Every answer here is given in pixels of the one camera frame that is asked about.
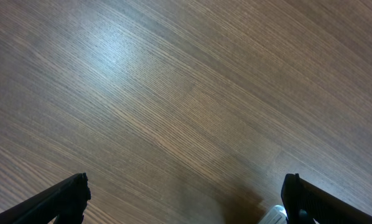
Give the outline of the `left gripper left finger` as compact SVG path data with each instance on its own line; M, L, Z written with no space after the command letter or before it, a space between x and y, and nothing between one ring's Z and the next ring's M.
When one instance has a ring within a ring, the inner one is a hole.
M81 224L90 199L88 178L77 173L0 213L0 224Z

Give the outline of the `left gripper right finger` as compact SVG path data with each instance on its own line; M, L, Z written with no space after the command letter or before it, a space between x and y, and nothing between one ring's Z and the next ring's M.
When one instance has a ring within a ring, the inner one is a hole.
M286 174L281 199L287 223L372 224L372 216L300 178Z

